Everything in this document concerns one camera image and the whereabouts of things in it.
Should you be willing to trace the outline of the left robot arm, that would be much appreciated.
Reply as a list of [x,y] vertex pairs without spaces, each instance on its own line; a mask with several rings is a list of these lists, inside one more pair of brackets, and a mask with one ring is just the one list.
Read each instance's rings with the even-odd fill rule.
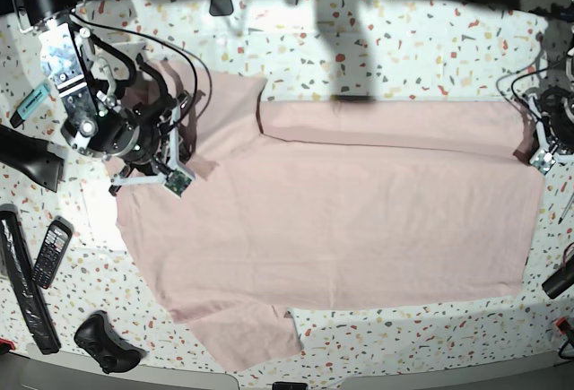
[[553,86],[527,100],[535,114],[536,149],[529,164],[547,175],[556,164],[573,162],[573,91]]

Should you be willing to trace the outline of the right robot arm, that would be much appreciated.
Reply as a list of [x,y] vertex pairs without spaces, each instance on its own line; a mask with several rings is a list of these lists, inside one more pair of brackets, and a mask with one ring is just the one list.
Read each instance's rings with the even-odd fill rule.
[[159,184],[181,196],[195,175],[179,127],[196,92],[172,95],[142,56],[130,58],[96,36],[75,13],[86,0],[11,1],[28,17],[21,31],[38,34],[41,70],[67,114],[61,128],[67,143],[84,156],[124,162],[109,192]]

